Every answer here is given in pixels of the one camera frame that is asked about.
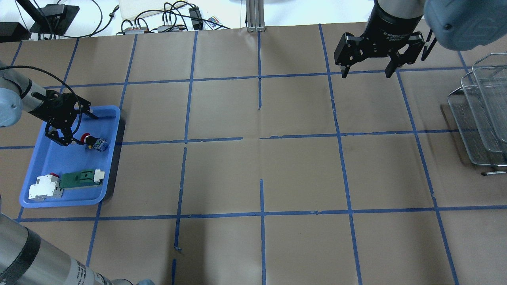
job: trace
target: black device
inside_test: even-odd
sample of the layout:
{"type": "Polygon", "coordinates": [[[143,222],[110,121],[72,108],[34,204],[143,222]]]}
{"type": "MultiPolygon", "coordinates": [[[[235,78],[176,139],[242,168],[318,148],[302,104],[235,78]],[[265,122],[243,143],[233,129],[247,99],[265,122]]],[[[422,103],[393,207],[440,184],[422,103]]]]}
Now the black device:
{"type": "Polygon", "coordinates": [[[35,33],[51,33],[52,30],[56,35],[64,35],[79,11],[79,6],[47,4],[38,9],[29,0],[16,1],[35,21],[30,28],[35,33]]]}
{"type": "Polygon", "coordinates": [[[31,33],[21,23],[0,23],[0,43],[20,42],[29,39],[30,36],[31,33]]]}
{"type": "MultiPolygon", "coordinates": [[[[415,1],[407,1],[407,6],[410,6],[409,2],[414,5],[419,4],[415,1]]],[[[404,9],[399,10],[402,16],[395,16],[392,14],[398,10],[391,3],[393,2],[388,0],[375,0],[365,32],[359,37],[349,32],[342,35],[334,53],[335,64],[341,66],[342,78],[347,77],[353,64],[369,57],[391,58],[385,69],[385,75],[388,78],[398,67],[416,61],[424,47],[422,33],[414,32],[422,18],[423,6],[417,7],[420,12],[417,9],[408,9],[408,11],[415,11],[415,14],[404,14],[410,7],[402,6],[404,9]],[[403,54],[400,54],[399,50],[406,45],[408,48],[403,54]]]]}
{"type": "Polygon", "coordinates": [[[199,11],[199,7],[195,6],[193,8],[189,8],[190,17],[192,17],[192,25],[194,30],[202,30],[204,25],[204,21],[202,20],[201,11],[199,11]]]}
{"type": "Polygon", "coordinates": [[[48,123],[51,130],[47,130],[46,136],[61,146],[68,146],[73,141],[78,144],[83,144],[80,140],[75,139],[72,134],[72,124],[81,113],[88,117],[97,120],[98,117],[90,112],[91,103],[72,93],[59,93],[53,90],[46,90],[46,94],[32,93],[31,95],[40,101],[42,104],[35,110],[29,113],[37,118],[48,123]],[[78,103],[81,106],[79,110],[75,109],[78,103]]]}

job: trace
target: cable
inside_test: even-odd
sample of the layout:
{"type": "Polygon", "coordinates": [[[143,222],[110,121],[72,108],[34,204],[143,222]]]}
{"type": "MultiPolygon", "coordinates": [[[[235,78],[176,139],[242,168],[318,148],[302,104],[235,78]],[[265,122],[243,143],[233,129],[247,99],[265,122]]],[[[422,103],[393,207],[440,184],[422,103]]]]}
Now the cable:
{"type": "MultiPolygon", "coordinates": [[[[168,2],[164,3],[164,13],[162,14],[162,17],[164,17],[164,15],[165,15],[166,20],[167,20],[167,13],[169,13],[169,19],[170,19],[170,18],[171,18],[171,13],[170,13],[170,11],[172,11],[173,9],[175,9],[175,10],[178,12],[178,14],[181,16],[182,21],[183,21],[183,26],[185,27],[185,29],[186,29],[186,30],[189,30],[189,29],[188,29],[188,27],[187,27],[187,23],[185,22],[185,19],[184,19],[184,18],[183,18],[183,16],[182,16],[182,13],[179,11],[179,9],[178,9],[178,8],[176,8],[176,6],[175,6],[174,4],[171,4],[171,3],[168,3],[168,2]],[[167,9],[165,8],[165,6],[166,6],[166,5],[170,5],[170,6],[171,6],[171,9],[167,10],[167,9]]],[[[163,30],[162,32],[171,31],[171,30],[172,30],[172,29],[176,26],[177,21],[178,21],[178,17],[177,17],[177,15],[175,15],[175,16],[174,16],[174,23],[173,23],[173,25],[172,25],[170,28],[167,28],[167,29],[163,30]]]]}
{"type": "Polygon", "coordinates": [[[146,29],[149,31],[150,28],[148,27],[148,23],[146,23],[146,21],[143,18],[137,19],[137,24],[139,25],[139,28],[141,29],[141,21],[140,20],[142,20],[144,22],[144,24],[146,25],[146,29]]]}
{"type": "Polygon", "coordinates": [[[176,6],[176,4],[178,4],[178,3],[185,3],[185,5],[188,5],[188,6],[192,7],[192,8],[197,7],[195,4],[188,3],[188,2],[186,2],[186,1],[181,1],[181,0],[178,0],[178,1],[174,2],[174,3],[173,3],[173,5],[175,5],[175,6],[176,6]]]}
{"type": "Polygon", "coordinates": [[[51,33],[49,35],[49,39],[52,38],[52,36],[55,34],[53,32],[53,28],[51,27],[51,25],[49,24],[49,21],[48,21],[48,18],[46,17],[46,15],[44,14],[44,11],[42,11],[41,7],[39,6],[39,4],[37,4],[37,1],[33,0],[33,2],[35,3],[35,5],[37,6],[37,8],[39,9],[39,12],[42,14],[42,16],[44,17],[44,19],[46,20],[46,23],[48,24],[49,26],[49,32],[51,33]]]}
{"type": "Polygon", "coordinates": [[[93,33],[91,33],[91,34],[89,35],[89,38],[91,38],[91,37],[92,37],[92,35],[94,35],[94,34],[96,34],[96,33],[97,33],[98,29],[100,28],[100,25],[102,25],[102,20],[103,20],[102,9],[101,9],[101,8],[100,8],[100,6],[97,4],[97,2],[95,2],[95,0],[91,0],[91,1],[92,1],[92,2],[94,2],[94,3],[95,3],[95,5],[97,5],[98,10],[100,11],[100,21],[99,21],[99,23],[98,23],[97,27],[95,28],[95,30],[93,31],[93,33]]]}
{"type": "Polygon", "coordinates": [[[125,22],[129,22],[129,23],[130,23],[130,26],[132,27],[132,29],[134,29],[134,25],[132,25],[132,22],[131,22],[130,20],[128,20],[128,19],[125,19],[125,20],[123,20],[123,22],[122,22],[122,25],[121,25],[121,29],[122,29],[122,31],[120,32],[120,33],[123,33],[123,34],[125,34],[125,33],[123,32],[123,24],[125,24],[125,22]]]}
{"type": "MultiPolygon", "coordinates": [[[[67,83],[65,83],[62,79],[59,79],[58,77],[56,77],[56,75],[54,75],[50,72],[47,72],[44,69],[41,69],[38,67],[34,67],[34,66],[30,66],[30,65],[11,65],[11,66],[0,67],[0,70],[13,69],[13,68],[28,68],[28,69],[34,69],[34,70],[40,71],[42,73],[45,73],[45,74],[51,76],[52,78],[56,79],[58,82],[60,82],[63,86],[65,86],[71,92],[72,95],[74,95],[74,97],[76,98],[76,101],[78,103],[78,106],[79,106],[78,123],[76,125],[76,129],[72,132],[72,135],[75,135],[75,133],[77,133],[79,130],[79,126],[81,125],[81,118],[83,116],[83,106],[81,106],[81,102],[79,101],[79,98],[76,95],[76,93],[74,92],[74,90],[72,90],[72,88],[67,83]]],[[[46,124],[46,129],[49,129],[49,126],[48,126],[49,124],[50,124],[49,122],[46,124]]]]}
{"type": "MultiPolygon", "coordinates": [[[[164,14],[162,14],[162,17],[164,17],[164,15],[165,15],[165,19],[166,19],[166,21],[167,21],[167,13],[169,13],[169,11],[172,11],[172,9],[175,9],[175,10],[178,12],[178,14],[179,14],[180,16],[182,16],[182,13],[179,11],[179,9],[178,9],[178,8],[176,8],[176,6],[175,6],[174,4],[171,4],[171,3],[166,2],[166,3],[164,3],[164,14]],[[166,5],[170,5],[170,6],[171,6],[171,9],[167,10],[167,9],[165,8],[165,6],[166,6],[166,5]]],[[[174,25],[173,25],[173,27],[176,25],[177,21],[178,21],[178,17],[175,15],[175,16],[174,16],[174,25]]],[[[183,21],[183,26],[185,26],[185,29],[186,29],[186,30],[189,30],[189,29],[188,29],[188,27],[187,27],[187,23],[185,22],[185,19],[183,18],[183,16],[182,16],[182,21],[183,21]]]]}
{"type": "Polygon", "coordinates": [[[62,37],[71,38],[71,39],[80,39],[80,38],[85,38],[85,37],[92,37],[93,35],[96,35],[96,34],[102,32],[103,30],[105,30],[109,26],[109,24],[111,24],[113,18],[115,17],[115,13],[119,8],[120,8],[120,5],[116,5],[116,7],[113,9],[113,11],[111,13],[109,13],[109,21],[102,29],[95,31],[91,34],[81,35],[79,37],[72,37],[69,35],[62,35],[62,37]]]}
{"type": "Polygon", "coordinates": [[[21,20],[23,21],[23,24],[25,24],[26,30],[28,30],[28,26],[25,23],[25,19],[23,19],[23,16],[21,15],[21,10],[19,9],[18,2],[14,0],[14,3],[16,3],[16,7],[18,7],[19,16],[21,17],[21,20]]]}
{"type": "Polygon", "coordinates": [[[56,21],[55,19],[53,19],[51,22],[53,22],[53,28],[56,29],[56,27],[58,27],[58,24],[60,23],[60,16],[56,17],[56,21]]]}
{"type": "MultiPolygon", "coordinates": [[[[176,14],[175,12],[169,10],[169,11],[164,11],[164,10],[146,10],[146,11],[143,11],[141,13],[139,13],[139,15],[137,15],[137,17],[135,17],[135,19],[139,18],[140,15],[144,14],[144,13],[147,13],[147,12],[167,12],[167,13],[171,13],[173,15],[178,15],[176,14]]],[[[217,24],[215,22],[212,22],[210,20],[206,20],[206,19],[202,19],[202,18],[195,18],[195,17],[191,17],[191,16],[187,16],[187,15],[179,15],[179,16],[182,16],[182,17],[185,17],[185,18],[190,18],[192,20],[198,20],[198,21],[205,21],[205,22],[208,22],[208,23],[213,23],[221,28],[225,28],[225,29],[230,29],[229,27],[226,27],[224,25],[220,25],[220,24],[217,24]]]]}
{"type": "Polygon", "coordinates": [[[433,47],[437,43],[437,38],[434,38],[433,41],[431,41],[431,44],[429,44],[429,47],[428,47],[428,43],[429,43],[429,40],[431,39],[431,35],[432,34],[433,34],[433,30],[430,29],[429,33],[428,33],[428,37],[426,38],[426,43],[424,44],[424,49],[422,51],[421,61],[424,61],[428,57],[429,53],[431,52],[431,50],[433,49],[433,47]]]}

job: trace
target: metal pole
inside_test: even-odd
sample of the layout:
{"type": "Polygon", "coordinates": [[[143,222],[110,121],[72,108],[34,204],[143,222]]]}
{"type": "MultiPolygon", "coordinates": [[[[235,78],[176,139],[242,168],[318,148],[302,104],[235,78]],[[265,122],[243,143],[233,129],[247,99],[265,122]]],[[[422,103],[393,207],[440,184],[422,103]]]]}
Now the metal pole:
{"type": "Polygon", "coordinates": [[[48,30],[48,21],[41,12],[30,2],[30,0],[16,0],[19,5],[30,15],[30,17],[41,26],[42,30],[48,30]]]}
{"type": "MultiPolygon", "coordinates": [[[[0,213],[1,285],[132,285],[109,281],[0,213]]],[[[143,280],[138,285],[154,285],[143,280]]]]}
{"type": "Polygon", "coordinates": [[[249,32],[264,31],[264,0],[246,0],[246,29],[249,32]]]}

